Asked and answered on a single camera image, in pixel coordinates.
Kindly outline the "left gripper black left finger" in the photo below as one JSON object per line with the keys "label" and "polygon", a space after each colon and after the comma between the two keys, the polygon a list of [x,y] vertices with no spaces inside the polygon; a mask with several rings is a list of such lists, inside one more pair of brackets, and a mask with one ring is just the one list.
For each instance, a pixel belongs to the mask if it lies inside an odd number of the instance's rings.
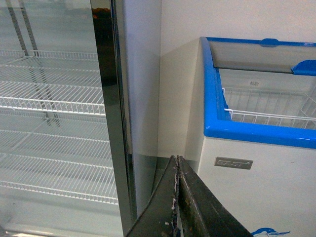
{"label": "left gripper black left finger", "polygon": [[171,156],[144,211],[126,234],[128,237],[178,237],[180,165]]}

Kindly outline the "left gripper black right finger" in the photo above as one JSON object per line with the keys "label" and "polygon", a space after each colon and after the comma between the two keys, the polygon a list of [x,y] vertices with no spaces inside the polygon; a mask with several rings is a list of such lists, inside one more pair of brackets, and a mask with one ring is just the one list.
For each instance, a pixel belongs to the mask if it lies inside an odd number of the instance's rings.
{"label": "left gripper black right finger", "polygon": [[186,237],[250,237],[252,234],[220,203],[182,157],[179,207]]}

